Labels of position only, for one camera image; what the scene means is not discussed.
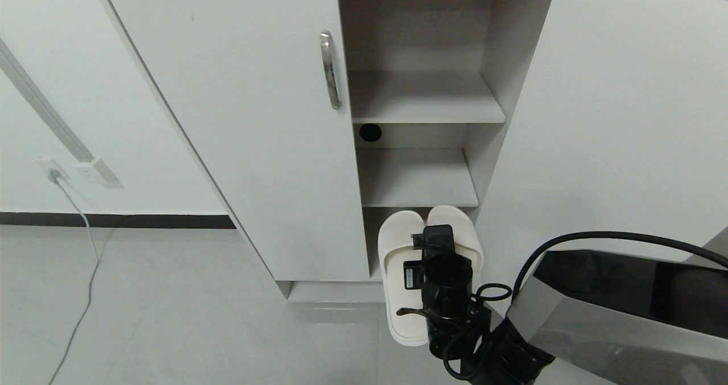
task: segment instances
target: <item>open cabinet door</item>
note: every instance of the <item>open cabinet door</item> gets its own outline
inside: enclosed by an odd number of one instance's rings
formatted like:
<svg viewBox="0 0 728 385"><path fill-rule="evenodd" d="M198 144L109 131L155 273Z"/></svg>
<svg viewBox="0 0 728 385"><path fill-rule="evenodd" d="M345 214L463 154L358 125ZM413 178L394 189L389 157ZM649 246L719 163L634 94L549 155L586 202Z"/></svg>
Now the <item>open cabinet door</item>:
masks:
<svg viewBox="0 0 728 385"><path fill-rule="evenodd" d="M338 0L109 1L273 277L369 279Z"/></svg>
<svg viewBox="0 0 728 385"><path fill-rule="evenodd" d="M551 2L478 214L481 281L512 284L535 248L566 233L704 245L728 225L726 25L722 0Z"/></svg>

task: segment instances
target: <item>white shelf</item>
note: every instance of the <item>white shelf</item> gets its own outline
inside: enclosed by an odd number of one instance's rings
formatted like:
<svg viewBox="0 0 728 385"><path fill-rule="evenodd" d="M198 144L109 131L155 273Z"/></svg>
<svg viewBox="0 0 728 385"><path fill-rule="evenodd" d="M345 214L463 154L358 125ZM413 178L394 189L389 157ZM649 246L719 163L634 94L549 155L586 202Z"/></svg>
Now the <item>white shelf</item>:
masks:
<svg viewBox="0 0 728 385"><path fill-rule="evenodd" d="M357 150L364 207L477 207L462 150Z"/></svg>
<svg viewBox="0 0 728 385"><path fill-rule="evenodd" d="M503 123L477 71L351 71L354 123Z"/></svg>

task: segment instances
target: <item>power plug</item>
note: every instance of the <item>power plug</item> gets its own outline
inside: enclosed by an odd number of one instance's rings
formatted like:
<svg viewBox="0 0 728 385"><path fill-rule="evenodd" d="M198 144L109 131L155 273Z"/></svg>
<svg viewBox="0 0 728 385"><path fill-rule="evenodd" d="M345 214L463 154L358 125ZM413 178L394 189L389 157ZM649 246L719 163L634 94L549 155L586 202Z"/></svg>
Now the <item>power plug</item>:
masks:
<svg viewBox="0 0 728 385"><path fill-rule="evenodd" d="M68 175L61 169L60 165L53 160L53 158L36 158L33 159L34 162L43 170L43 173L45 173L48 180L50 180L53 183L57 182L57 179L67 179ZM54 177L51 176L51 172L55 171L57 175Z"/></svg>

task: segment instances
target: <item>metal surface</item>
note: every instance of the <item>metal surface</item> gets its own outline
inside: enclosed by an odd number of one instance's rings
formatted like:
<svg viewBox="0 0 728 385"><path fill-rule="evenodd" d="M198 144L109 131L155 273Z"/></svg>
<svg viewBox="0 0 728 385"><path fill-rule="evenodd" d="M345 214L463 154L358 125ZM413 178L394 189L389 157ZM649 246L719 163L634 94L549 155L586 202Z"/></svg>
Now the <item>metal surface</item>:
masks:
<svg viewBox="0 0 728 385"><path fill-rule="evenodd" d="M571 299L536 277L508 315L526 341L614 383L720 385L728 340Z"/></svg>
<svg viewBox="0 0 728 385"><path fill-rule="evenodd" d="M86 149L81 139L65 124L62 117L58 115L58 112L43 96L41 90L34 84L31 77L28 76L28 73L2 39L0 39L0 69L5 72L10 82L15 85L20 94L28 101L63 146L71 152L73 157L79 162L91 162L94 159L93 154Z"/></svg>
<svg viewBox="0 0 728 385"><path fill-rule="evenodd" d="M331 107L338 109L341 102L338 100L338 89L336 89L336 77L333 73L333 38L328 31L321 32L321 59L323 60L323 72L326 75L326 88L328 97L331 100Z"/></svg>

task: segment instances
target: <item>white slipper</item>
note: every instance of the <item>white slipper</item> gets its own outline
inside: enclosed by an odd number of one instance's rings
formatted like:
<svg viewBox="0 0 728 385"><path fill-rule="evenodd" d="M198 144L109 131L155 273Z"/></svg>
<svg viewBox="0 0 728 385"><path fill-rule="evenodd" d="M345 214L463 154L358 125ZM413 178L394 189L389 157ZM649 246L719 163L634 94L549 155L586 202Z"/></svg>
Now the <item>white slipper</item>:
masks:
<svg viewBox="0 0 728 385"><path fill-rule="evenodd" d="M421 250L412 249L412 235L421 234L424 221L416 212L396 212L379 229L379 266L384 283L384 303L390 333L404 346L427 343L427 322L416 314L397 315L402 307L422 308L419 289L405 289L404 262L422 259Z"/></svg>
<svg viewBox="0 0 728 385"><path fill-rule="evenodd" d="M481 271L483 271L483 248L478 233L475 232L475 225L470 217L457 207L435 206L427 215L427 225L443 224L453 228L455 252L473 262L471 290L475 292L481 286Z"/></svg>

